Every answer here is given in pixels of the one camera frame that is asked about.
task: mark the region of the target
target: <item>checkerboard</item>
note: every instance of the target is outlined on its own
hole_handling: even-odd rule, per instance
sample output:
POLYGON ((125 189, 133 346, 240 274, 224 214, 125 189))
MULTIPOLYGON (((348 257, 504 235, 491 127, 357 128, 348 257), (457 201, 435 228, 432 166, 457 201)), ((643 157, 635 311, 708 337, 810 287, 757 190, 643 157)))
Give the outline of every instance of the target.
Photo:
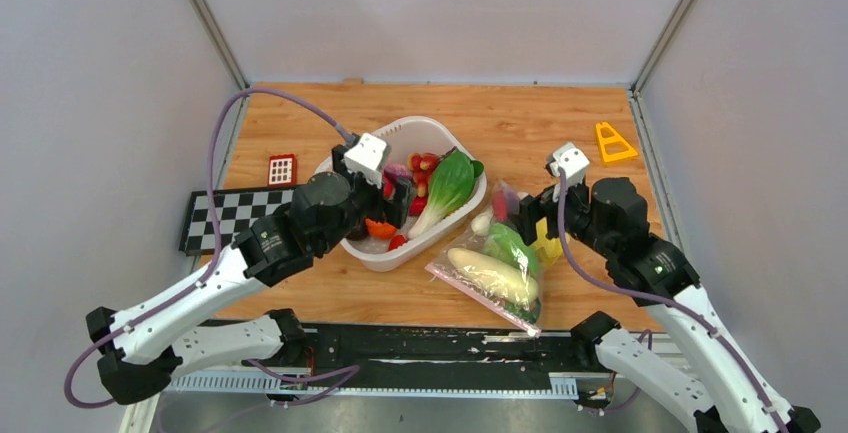
MULTIPOLYGON (((213 192, 215 211, 221 220, 222 245, 232 243, 235 235, 247 229, 257 218, 269 215, 278 206, 290 202, 292 190, 293 186, 213 192)), ((195 191, 189 198, 179 250, 186 256, 207 255, 215 250, 205 190, 195 191)))

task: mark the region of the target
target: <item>gray floor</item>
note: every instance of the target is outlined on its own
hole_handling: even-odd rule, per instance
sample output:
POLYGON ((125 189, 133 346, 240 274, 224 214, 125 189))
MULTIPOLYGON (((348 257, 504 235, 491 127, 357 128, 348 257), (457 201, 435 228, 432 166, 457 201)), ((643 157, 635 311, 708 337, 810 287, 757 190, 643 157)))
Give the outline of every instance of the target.
MULTIPOLYGON (((616 384, 626 398, 632 386, 616 384)), ((200 433, 205 428, 260 403, 244 394, 170 393, 161 423, 167 433, 200 433)), ((603 418, 578 412, 557 400, 451 400, 440 398, 332 397, 312 405, 262 407, 214 430, 216 433, 682 433, 683 426, 661 406, 640 398, 624 412, 603 418)), ((157 427, 151 433, 158 433, 157 427)))

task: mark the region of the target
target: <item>white wall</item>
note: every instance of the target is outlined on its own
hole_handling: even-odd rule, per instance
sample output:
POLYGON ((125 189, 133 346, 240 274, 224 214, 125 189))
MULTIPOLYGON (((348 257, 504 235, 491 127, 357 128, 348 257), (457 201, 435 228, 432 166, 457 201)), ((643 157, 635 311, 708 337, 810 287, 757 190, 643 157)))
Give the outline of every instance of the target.
POLYGON ((208 0, 251 80, 630 82, 677 0, 208 0))
POLYGON ((844 0, 698 0, 644 94, 688 253, 767 378, 848 420, 844 0))
MULTIPOLYGON (((0 0, 0 431, 115 431, 65 403, 85 314, 183 274, 178 227, 232 85, 187 0, 0 0)), ((106 398, 94 362, 76 382, 106 398)))

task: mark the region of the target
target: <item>bag of vegetables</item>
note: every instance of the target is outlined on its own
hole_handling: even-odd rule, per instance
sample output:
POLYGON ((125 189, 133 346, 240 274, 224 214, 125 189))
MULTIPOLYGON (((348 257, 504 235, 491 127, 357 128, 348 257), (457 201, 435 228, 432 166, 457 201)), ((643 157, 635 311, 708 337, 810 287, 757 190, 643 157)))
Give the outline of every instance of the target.
POLYGON ((510 220, 524 195, 498 181, 491 204, 426 269, 536 336, 542 331, 536 326, 542 313, 542 272, 551 262, 540 261, 541 246, 525 245, 510 220))

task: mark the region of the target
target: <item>robotic arm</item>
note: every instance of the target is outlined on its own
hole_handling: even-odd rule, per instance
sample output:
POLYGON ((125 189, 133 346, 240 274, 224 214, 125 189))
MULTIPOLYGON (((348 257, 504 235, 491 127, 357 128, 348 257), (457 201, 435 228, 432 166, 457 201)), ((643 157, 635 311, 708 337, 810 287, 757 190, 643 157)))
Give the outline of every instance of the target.
POLYGON ((215 271, 206 267, 132 308, 100 307, 86 316, 97 342, 117 329, 124 334, 100 348, 101 382, 119 404, 135 403, 162 391, 172 379, 209 366, 246 358, 297 356, 304 332, 291 310, 269 312, 253 321, 198 326, 217 311, 311 268, 366 217, 401 227, 414 190, 396 182, 392 199, 382 194, 385 141, 364 134, 332 151, 333 171, 318 173, 295 188, 292 201, 257 219, 224 248, 215 271), (129 321, 162 305, 186 287, 194 289, 135 327, 129 321))
POLYGON ((620 329, 617 321, 600 312, 573 329, 573 334, 585 341, 590 356, 633 379, 690 431, 817 431, 820 424, 815 415, 790 405, 741 351, 683 252, 650 233, 647 202, 630 180, 602 179, 590 192, 585 181, 588 165, 585 155, 571 143, 549 157, 549 173, 565 175, 561 180, 568 188, 567 207, 559 205, 559 184, 536 197, 524 198, 515 218, 522 239, 526 244, 536 240, 535 224, 542 218, 547 220, 548 236, 554 238, 560 226, 558 208, 564 207, 566 232, 606 258, 607 272, 617 286, 611 289, 633 297, 637 306, 647 309, 701 381, 664 363, 620 329), (761 386, 770 406, 761 400, 752 380, 761 386))

